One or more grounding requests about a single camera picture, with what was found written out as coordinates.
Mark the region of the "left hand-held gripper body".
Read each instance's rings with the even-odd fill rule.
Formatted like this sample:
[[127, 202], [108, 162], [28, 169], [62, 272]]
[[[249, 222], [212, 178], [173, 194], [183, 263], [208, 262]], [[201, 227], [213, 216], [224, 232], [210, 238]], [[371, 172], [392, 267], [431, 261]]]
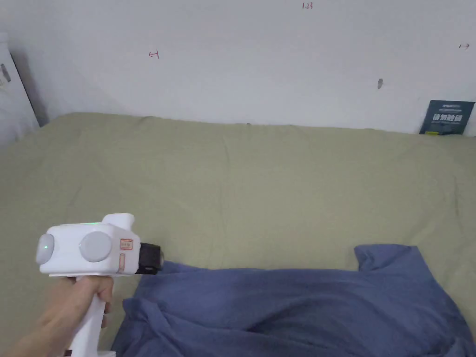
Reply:
[[114, 213], [99, 222], [57, 225], [38, 243], [36, 262], [51, 277], [127, 277], [162, 270], [161, 247], [144, 243], [132, 231], [130, 213]]

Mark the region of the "person's left hand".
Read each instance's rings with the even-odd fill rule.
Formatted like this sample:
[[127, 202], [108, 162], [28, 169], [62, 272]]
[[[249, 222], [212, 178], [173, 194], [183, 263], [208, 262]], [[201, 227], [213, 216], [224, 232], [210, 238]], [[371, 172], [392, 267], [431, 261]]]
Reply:
[[57, 357], [71, 344], [93, 297], [105, 303], [101, 328], [107, 324], [113, 297], [112, 277], [86, 276], [77, 281], [61, 278], [51, 291], [37, 326], [2, 355], [4, 357]]

